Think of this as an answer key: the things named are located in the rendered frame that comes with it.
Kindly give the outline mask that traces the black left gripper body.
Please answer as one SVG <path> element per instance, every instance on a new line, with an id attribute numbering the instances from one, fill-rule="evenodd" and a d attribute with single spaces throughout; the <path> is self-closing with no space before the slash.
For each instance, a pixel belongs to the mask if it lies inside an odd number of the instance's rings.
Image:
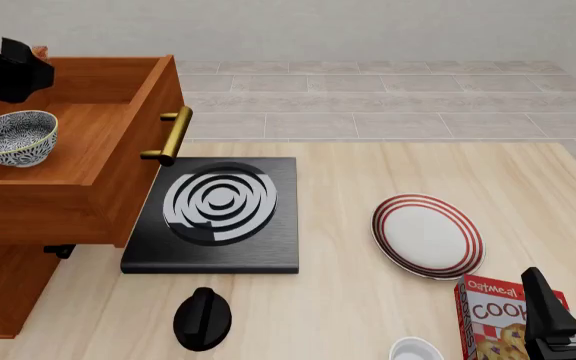
<path id="1" fill-rule="evenodd" d="M 47 46 L 32 46 L 2 38 L 0 101 L 21 104 L 42 89 L 54 85 L 55 68 L 48 59 Z"/>

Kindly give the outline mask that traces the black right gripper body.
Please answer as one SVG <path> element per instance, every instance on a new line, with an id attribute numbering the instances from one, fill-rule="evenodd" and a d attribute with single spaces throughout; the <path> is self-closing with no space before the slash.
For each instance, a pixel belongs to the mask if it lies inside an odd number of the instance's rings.
<path id="1" fill-rule="evenodd" d="M 530 338 L 525 347 L 530 360 L 576 360 L 576 341 L 568 337 Z"/>

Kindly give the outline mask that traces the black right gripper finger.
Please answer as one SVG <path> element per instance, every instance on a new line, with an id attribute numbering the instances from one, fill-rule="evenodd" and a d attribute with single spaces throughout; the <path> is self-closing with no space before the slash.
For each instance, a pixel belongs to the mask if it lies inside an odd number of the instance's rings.
<path id="1" fill-rule="evenodd" d="M 529 267 L 521 279 L 527 311 L 525 341 L 569 341 L 576 335 L 576 319 L 555 296 L 540 270 Z"/>

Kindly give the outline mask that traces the black white patterned bowl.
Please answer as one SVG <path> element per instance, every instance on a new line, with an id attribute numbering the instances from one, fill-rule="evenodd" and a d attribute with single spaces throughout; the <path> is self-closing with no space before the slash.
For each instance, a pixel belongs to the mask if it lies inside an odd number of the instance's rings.
<path id="1" fill-rule="evenodd" d="M 33 167 L 55 148 L 58 119 L 41 110 L 25 110 L 0 116 L 0 165 Z"/>

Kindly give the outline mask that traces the small white bowl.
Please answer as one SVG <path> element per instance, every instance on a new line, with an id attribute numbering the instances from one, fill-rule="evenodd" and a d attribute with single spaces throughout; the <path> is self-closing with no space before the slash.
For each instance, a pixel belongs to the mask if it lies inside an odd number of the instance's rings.
<path id="1" fill-rule="evenodd" d="M 423 338 L 405 337 L 392 345 L 389 360 L 444 360 L 444 357 L 433 344 Z"/>

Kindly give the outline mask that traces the white plate with red rings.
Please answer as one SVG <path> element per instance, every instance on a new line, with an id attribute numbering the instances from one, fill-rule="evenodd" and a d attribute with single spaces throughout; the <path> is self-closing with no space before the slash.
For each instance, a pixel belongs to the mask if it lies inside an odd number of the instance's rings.
<path id="1" fill-rule="evenodd" d="M 383 200 L 371 215 L 370 230 L 390 261 L 423 278 L 448 281 L 471 275 L 486 256 L 474 222 L 451 203 L 427 194 Z"/>

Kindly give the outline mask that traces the wooden cabinet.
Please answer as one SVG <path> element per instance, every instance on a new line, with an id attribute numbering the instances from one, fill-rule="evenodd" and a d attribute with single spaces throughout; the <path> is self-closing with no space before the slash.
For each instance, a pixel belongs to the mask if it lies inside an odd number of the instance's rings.
<path id="1" fill-rule="evenodd" d="M 0 165 L 0 338 L 19 334 L 59 260 L 45 254 L 75 232 L 88 200 L 58 153 L 36 167 Z"/>

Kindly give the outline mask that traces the flat black stove plate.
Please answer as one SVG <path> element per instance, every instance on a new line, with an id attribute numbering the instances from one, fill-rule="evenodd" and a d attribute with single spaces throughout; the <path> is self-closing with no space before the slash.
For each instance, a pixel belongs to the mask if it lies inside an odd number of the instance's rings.
<path id="1" fill-rule="evenodd" d="M 125 274 L 299 272 L 295 158 L 177 158 L 161 167 Z"/>

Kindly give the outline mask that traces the oatmeal cookies box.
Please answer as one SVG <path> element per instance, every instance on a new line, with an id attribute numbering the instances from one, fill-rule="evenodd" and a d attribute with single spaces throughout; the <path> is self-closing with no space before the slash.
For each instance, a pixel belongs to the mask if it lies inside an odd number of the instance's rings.
<path id="1" fill-rule="evenodd" d="M 521 284 L 463 275 L 454 298 L 463 360 L 529 360 Z"/>

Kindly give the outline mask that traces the open wooden drawer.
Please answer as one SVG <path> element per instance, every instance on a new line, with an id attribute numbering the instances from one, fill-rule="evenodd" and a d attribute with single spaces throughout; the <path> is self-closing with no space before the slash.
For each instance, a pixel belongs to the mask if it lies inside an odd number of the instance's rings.
<path id="1" fill-rule="evenodd" d="M 173 56 L 55 57 L 54 85 L 0 115 L 43 110 L 58 119 L 55 148 L 27 168 L 0 165 L 0 245 L 125 245 L 159 169 L 160 119 L 184 101 Z"/>

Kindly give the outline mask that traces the round black stove knob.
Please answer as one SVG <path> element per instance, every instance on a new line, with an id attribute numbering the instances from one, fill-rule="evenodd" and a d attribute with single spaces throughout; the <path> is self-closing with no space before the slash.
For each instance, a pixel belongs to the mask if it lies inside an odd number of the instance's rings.
<path id="1" fill-rule="evenodd" d="M 232 325 L 228 302 L 210 287 L 198 287 L 177 309 L 173 332 L 187 350 L 203 352 L 220 344 Z"/>

